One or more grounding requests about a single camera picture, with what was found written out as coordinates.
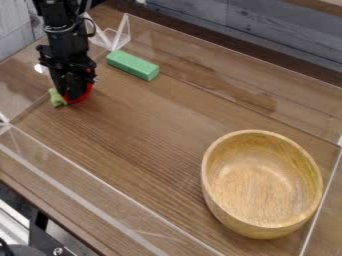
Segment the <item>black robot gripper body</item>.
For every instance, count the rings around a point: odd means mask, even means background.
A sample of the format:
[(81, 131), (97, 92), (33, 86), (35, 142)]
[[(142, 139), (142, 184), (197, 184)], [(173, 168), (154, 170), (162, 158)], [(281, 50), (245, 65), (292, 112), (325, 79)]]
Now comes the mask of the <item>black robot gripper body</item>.
[(45, 30), (47, 44), (37, 47), (39, 62), (49, 68), (55, 84), (94, 83), (97, 63), (89, 56), (89, 38), (96, 33), (85, 29)]

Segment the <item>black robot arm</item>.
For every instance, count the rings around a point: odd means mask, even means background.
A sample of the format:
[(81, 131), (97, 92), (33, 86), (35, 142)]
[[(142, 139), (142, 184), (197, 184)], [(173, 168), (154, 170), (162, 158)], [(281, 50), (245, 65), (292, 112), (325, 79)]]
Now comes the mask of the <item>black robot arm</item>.
[(89, 39), (97, 35), (96, 22), (85, 16), (89, 1), (33, 0), (49, 39), (37, 46), (39, 62), (69, 104), (87, 98), (97, 78), (97, 62), (89, 56)]

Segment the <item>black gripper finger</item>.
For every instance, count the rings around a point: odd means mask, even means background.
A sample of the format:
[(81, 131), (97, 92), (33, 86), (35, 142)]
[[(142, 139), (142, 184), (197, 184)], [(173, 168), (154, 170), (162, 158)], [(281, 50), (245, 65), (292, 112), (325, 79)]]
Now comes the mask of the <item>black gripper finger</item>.
[(53, 71), (51, 78), (53, 78), (58, 93), (61, 94), (63, 99), (67, 99), (67, 83), (63, 75), (59, 72)]
[(71, 80), (71, 99), (78, 100), (87, 93), (87, 80), (82, 76), (75, 76)]

